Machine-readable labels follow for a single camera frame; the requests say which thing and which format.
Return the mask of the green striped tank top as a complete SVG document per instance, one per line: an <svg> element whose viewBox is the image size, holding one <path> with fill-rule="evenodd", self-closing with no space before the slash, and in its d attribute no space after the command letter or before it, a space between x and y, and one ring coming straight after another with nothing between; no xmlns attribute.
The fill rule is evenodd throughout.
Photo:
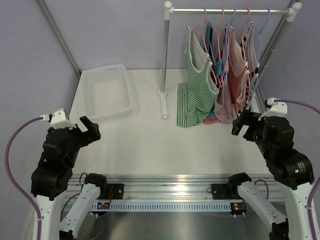
<svg viewBox="0 0 320 240"><path fill-rule="evenodd" d="M176 125L181 128L197 126L209 116L219 94L214 77L211 77L212 61L195 35L187 28L184 51L187 82L177 87Z"/></svg>

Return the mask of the pink lilac tank top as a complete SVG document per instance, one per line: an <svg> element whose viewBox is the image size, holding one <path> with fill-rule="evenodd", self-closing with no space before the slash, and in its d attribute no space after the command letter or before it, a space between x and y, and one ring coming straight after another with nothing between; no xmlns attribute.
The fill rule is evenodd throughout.
<svg viewBox="0 0 320 240"><path fill-rule="evenodd" d="M237 118L235 104L232 103L231 88L228 80L229 72L229 53L230 53L230 28L225 28L222 48L223 63L223 87L219 91L215 102L213 113L215 114L214 123L231 123Z"/></svg>

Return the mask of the blue tank top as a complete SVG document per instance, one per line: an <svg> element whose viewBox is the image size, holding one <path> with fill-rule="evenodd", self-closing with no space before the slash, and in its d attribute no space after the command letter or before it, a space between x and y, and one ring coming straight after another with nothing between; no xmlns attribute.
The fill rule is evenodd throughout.
<svg viewBox="0 0 320 240"><path fill-rule="evenodd" d="M214 33L216 33L217 39L217 57L214 56ZM205 46L209 52L211 61L213 62L213 72L217 78L217 88L219 90L218 97L212 107L209 115L205 119L204 123L207 125L220 123L221 121L217 118L216 112L222 114L222 106L224 105L224 79L223 79L223 60L221 59L221 48L220 48L220 32L213 29L212 24L208 21L205 29Z"/></svg>

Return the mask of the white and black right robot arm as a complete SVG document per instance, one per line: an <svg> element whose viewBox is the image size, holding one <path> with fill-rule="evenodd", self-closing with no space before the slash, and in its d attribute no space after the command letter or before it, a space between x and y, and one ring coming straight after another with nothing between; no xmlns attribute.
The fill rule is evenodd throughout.
<svg viewBox="0 0 320 240"><path fill-rule="evenodd" d="M286 214L282 214L256 189L252 179L244 172L232 175L227 182L227 193L241 197L259 216L271 240L318 240L320 230L313 215L313 196L317 183L311 161L294 149L294 129L285 117L263 116L244 110L232 122L232 135L243 135L254 142L269 172L282 193Z"/></svg>

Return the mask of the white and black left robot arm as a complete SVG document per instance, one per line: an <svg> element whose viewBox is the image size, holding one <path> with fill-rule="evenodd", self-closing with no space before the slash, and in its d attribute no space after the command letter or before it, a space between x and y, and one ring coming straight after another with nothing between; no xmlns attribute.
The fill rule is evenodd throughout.
<svg viewBox="0 0 320 240"><path fill-rule="evenodd" d="M42 240L75 240L93 202L108 194L106 176L90 173L71 210L61 219L61 207L78 153L81 148L101 139L97 123L86 116L80 121L86 131L69 123L48 129L40 161L31 175L31 194L36 200L37 221L41 225L37 235Z"/></svg>

